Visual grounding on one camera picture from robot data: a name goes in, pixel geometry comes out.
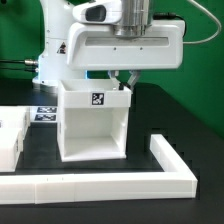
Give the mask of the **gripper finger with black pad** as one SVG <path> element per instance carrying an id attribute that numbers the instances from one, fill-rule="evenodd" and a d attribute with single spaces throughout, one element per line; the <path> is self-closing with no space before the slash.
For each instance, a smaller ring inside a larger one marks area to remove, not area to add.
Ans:
<path id="1" fill-rule="evenodd" d="M 121 82 L 117 79 L 118 75 L 119 75 L 118 70 L 110 70 L 109 71 L 109 78 L 111 79 L 115 89 L 116 90 L 121 90 L 122 85 L 121 85 Z"/>
<path id="2" fill-rule="evenodd" d="M 125 88 L 133 91 L 135 84 L 138 82 L 141 72 L 139 70 L 130 70 L 129 71 L 129 79 L 128 81 L 125 83 Z"/>

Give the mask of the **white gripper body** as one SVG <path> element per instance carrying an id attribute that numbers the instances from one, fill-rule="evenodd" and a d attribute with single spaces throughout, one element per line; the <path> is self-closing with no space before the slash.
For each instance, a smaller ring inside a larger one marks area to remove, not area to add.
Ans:
<path id="1" fill-rule="evenodd" d="M 182 20 L 154 20 L 138 38 L 120 38 L 111 25 L 74 23 L 68 33 L 72 70 L 176 69 L 183 59 Z"/>

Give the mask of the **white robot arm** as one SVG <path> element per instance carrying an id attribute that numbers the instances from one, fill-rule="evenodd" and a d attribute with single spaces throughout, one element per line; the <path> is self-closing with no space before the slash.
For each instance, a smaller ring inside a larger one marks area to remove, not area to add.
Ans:
<path id="1" fill-rule="evenodd" d="M 39 0 L 44 15 L 44 51 L 35 88 L 55 93 L 62 79 L 106 71 L 114 79 L 130 72 L 132 87 L 143 70 L 176 69 L 182 63 L 186 25 L 173 15 L 153 17 L 152 0 Z"/>

